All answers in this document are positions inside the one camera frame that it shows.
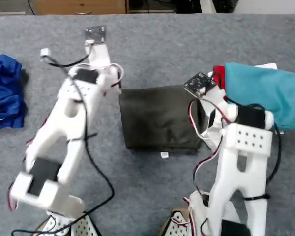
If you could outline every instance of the blue cloth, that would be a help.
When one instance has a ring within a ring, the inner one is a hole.
[[[259,103],[274,113],[280,130],[295,129],[295,73],[227,63],[225,83],[230,99],[242,105]]]
[[[19,86],[22,65],[0,55],[0,129],[24,126],[26,105]]]

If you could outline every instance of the turquoise fabric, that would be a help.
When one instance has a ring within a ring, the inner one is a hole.
[[[280,130],[295,129],[295,73],[227,63],[225,83],[230,99],[242,105],[259,103],[274,113]]]

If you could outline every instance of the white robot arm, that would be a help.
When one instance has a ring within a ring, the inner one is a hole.
[[[274,124],[273,114],[226,103],[224,91],[202,73],[186,82],[185,88],[200,100],[208,116],[215,110],[213,125],[201,135],[212,150],[219,148],[220,153],[211,192],[195,191],[188,200],[188,235],[264,236],[266,167],[271,152],[272,132],[269,129]],[[247,157],[244,172],[237,168],[242,156]],[[240,190],[245,199],[247,225],[240,223],[234,205],[229,201],[236,190]]]
[[[61,226],[80,217],[85,210],[81,199],[69,195],[69,185],[85,148],[86,122],[93,121],[107,91],[121,92],[118,83],[123,69],[110,63],[105,31],[104,26],[85,29],[89,64],[80,63],[69,70],[69,77],[61,86],[54,108],[26,150],[25,171],[18,174],[10,190],[12,198],[48,211],[61,222]],[[48,50],[41,51],[41,56],[48,55]],[[67,138],[67,154],[63,163],[45,156],[60,137]],[[66,235],[68,230],[57,235]]]

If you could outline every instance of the olive green fabric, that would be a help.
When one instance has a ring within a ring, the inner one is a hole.
[[[194,152],[201,144],[188,117],[193,99],[183,85],[124,89],[119,96],[122,129],[128,149]],[[199,126],[199,104],[192,114]]]

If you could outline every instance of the gray table surface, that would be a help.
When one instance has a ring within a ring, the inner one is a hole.
[[[25,100],[29,111],[22,129],[0,130],[0,236],[14,228],[34,229],[45,217],[42,210],[21,204],[10,213],[6,203],[9,184],[21,170],[25,141],[35,134],[52,109],[64,76],[39,60],[49,47],[65,63],[84,55],[82,29],[107,25],[112,62],[125,69],[124,88],[182,84],[198,71],[236,61],[246,64],[276,62],[295,72],[295,15],[128,15],[128,16],[22,16],[0,17],[0,54],[21,62],[29,73]],[[108,97],[100,106],[90,141],[98,165],[111,179],[115,198],[92,215],[104,236],[155,236],[173,207],[185,207],[182,197],[194,190],[194,165],[209,155],[138,153],[125,148],[118,99]],[[63,140],[50,153],[63,158]],[[269,159],[273,168],[276,138]],[[268,188],[267,236],[295,236],[295,131],[283,137],[282,164]],[[198,183],[209,190],[216,161],[199,172]],[[109,195],[108,187],[83,157],[72,183],[72,194],[87,208]],[[245,218],[240,195],[234,197]]]

